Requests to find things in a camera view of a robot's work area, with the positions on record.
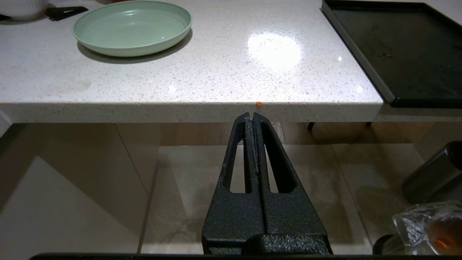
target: plastic bag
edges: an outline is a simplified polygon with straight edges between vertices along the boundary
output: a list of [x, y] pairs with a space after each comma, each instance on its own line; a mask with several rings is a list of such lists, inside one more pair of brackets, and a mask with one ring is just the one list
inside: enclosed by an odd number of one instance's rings
[[462, 254], [462, 202], [418, 204], [393, 216], [406, 254]]

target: white container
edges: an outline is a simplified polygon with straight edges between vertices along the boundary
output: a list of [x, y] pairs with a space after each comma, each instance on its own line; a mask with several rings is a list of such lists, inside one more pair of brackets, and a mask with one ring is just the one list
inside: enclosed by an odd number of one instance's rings
[[0, 14], [16, 21], [34, 20], [45, 14], [48, 0], [0, 0]]

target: green plate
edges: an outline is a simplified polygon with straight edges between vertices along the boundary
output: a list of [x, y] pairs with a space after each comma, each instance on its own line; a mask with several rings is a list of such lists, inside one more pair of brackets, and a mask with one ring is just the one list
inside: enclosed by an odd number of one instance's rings
[[95, 52], [132, 57], [172, 47], [186, 36], [191, 24], [191, 15], [179, 6], [128, 1], [87, 13], [74, 24], [73, 33]]

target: black baking tray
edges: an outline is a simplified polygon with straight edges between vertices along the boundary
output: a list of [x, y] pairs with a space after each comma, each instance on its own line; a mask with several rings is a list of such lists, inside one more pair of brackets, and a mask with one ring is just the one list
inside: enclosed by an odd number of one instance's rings
[[462, 26], [424, 3], [323, 0], [393, 107], [462, 108]]

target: white countertop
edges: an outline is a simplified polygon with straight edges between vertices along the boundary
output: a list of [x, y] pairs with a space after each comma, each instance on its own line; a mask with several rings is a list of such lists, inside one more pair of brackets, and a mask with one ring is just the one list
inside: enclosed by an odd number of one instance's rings
[[[320, 0], [168, 2], [191, 13], [192, 31], [142, 58], [77, 44], [71, 28], [84, 13], [0, 23], [0, 110], [12, 122], [226, 122], [246, 111], [275, 121], [370, 121], [383, 111]], [[461, 22], [462, 1], [430, 2]]]

